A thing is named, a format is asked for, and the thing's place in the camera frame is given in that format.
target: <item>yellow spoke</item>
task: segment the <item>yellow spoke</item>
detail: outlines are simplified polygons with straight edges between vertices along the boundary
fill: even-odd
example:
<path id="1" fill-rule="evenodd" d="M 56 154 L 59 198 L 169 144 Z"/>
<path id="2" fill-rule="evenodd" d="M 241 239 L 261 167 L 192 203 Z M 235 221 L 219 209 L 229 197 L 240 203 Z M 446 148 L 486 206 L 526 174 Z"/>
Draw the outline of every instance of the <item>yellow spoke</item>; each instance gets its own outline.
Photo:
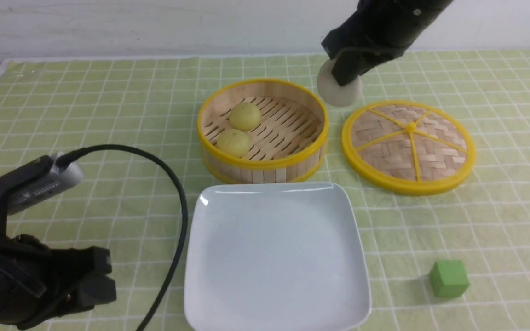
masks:
<path id="1" fill-rule="evenodd" d="M 404 133 L 404 130 L 399 130 L 399 131 L 396 131 L 396 132 L 392 132 L 391 134 L 386 134 L 385 136 L 382 136 L 382 137 L 380 137 L 380 138 L 374 139 L 374 140 L 368 142 L 367 144 L 365 144 L 365 145 L 363 145 L 363 146 L 359 146 L 359 147 L 357 147 L 357 148 L 355 149 L 355 151 L 358 152 L 358 151 L 360 151 L 360 150 L 362 150 L 362 149 L 364 149 L 364 148 L 368 148 L 368 147 L 371 146 L 371 145 L 377 144 L 377 143 L 379 143 L 379 142 L 382 141 L 382 140 L 389 139 L 389 138 L 395 137 L 395 136 L 397 136 L 397 135 L 399 135 L 399 134 L 403 134 L 403 133 Z"/>
<path id="2" fill-rule="evenodd" d="M 428 110 L 426 111 L 423 115 L 421 115 L 418 120 L 415 121 L 415 124 L 419 124 L 420 122 L 422 122 L 422 120 L 424 120 L 430 113 L 432 113 L 433 111 L 431 110 Z"/>
<path id="3" fill-rule="evenodd" d="M 408 132 L 410 136 L 410 147 L 412 147 L 412 159 L 414 160 L 414 171 L 416 172 L 416 181 L 422 182 L 421 180 L 421 166 L 418 164 L 418 154 L 416 153 L 416 145 L 414 143 L 414 134 Z"/>
<path id="4" fill-rule="evenodd" d="M 392 117 L 389 117 L 388 115 L 382 114 L 379 111 L 374 111 L 373 109 L 368 109 L 370 113 L 374 113 L 377 116 L 383 117 L 384 119 L 390 120 L 392 122 L 395 122 L 396 125 L 400 126 L 401 128 L 404 128 L 404 124 L 400 123 L 399 121 L 396 121 L 395 119 L 392 119 Z"/>
<path id="5" fill-rule="evenodd" d="M 451 148 L 455 148 L 455 149 L 457 149 L 458 151 L 462 151 L 462 152 L 464 152 L 464 153 L 467 154 L 467 151 L 466 151 L 464 148 L 459 147 L 458 145 L 452 144 L 452 143 L 450 143 L 450 142 L 448 142 L 448 141 L 442 140 L 442 139 L 440 139 L 440 138 L 433 137 L 433 136 L 431 136 L 430 134 L 425 134 L 424 132 L 420 132 L 420 131 L 414 131 L 414 134 L 418 134 L 419 136 L 423 136 L 423 137 L 427 137 L 427 138 L 433 139 L 433 140 L 435 140 L 435 141 L 440 142 L 440 143 L 443 144 L 443 145 L 448 145 L 448 146 L 451 147 Z"/>

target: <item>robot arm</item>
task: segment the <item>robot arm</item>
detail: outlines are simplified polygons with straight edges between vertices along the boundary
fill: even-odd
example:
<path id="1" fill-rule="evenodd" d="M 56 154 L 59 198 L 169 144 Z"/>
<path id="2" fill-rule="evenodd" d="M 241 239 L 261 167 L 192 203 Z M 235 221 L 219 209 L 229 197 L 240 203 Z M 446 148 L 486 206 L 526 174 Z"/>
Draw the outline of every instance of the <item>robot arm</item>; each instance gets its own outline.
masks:
<path id="1" fill-rule="evenodd" d="M 355 13 L 322 41 L 338 86 L 401 57 L 451 2 L 360 0 Z"/>

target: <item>white wall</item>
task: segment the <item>white wall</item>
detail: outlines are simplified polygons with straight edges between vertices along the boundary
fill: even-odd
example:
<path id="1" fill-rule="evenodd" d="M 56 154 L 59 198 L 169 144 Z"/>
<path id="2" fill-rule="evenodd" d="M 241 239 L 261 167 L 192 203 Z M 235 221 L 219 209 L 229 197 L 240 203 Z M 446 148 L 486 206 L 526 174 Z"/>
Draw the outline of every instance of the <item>white wall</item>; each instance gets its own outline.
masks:
<path id="1" fill-rule="evenodd" d="M 319 52 L 357 0 L 0 0 L 0 59 Z M 529 48 L 530 0 L 455 0 L 413 48 Z"/>

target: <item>bamboo steamer basket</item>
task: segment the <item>bamboo steamer basket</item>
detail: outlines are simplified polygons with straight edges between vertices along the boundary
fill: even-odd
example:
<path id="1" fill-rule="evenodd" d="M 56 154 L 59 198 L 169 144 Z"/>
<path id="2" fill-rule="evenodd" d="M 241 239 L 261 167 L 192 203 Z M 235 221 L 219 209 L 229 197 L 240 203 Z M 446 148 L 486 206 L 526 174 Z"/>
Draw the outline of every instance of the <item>bamboo steamer basket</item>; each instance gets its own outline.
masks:
<path id="1" fill-rule="evenodd" d="M 241 159 L 215 147 L 232 128 L 229 113 L 241 102 L 261 109 L 261 124 L 248 132 L 253 143 Z M 225 183 L 302 182 L 324 161 L 328 113 L 309 90 L 273 79 L 242 81 L 212 95 L 200 109 L 197 131 L 208 170 Z"/>
<path id="2" fill-rule="evenodd" d="M 476 160 L 475 144 L 458 121 L 412 101 L 372 103 L 352 113 L 341 142 L 361 176 L 405 195 L 452 190 L 469 176 Z"/>

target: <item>white disc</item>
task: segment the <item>white disc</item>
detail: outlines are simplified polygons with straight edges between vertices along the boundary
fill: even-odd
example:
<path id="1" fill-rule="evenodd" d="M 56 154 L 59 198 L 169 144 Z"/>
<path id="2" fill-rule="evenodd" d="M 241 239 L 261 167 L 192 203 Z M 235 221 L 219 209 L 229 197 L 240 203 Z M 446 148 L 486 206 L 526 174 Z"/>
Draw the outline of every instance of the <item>white disc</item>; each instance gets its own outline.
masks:
<path id="1" fill-rule="evenodd" d="M 328 59 L 320 66 L 316 89 L 320 97 L 329 105 L 347 107 L 361 97 L 361 81 L 359 77 L 345 86 L 340 86 L 334 79 L 332 69 L 334 60 Z"/>

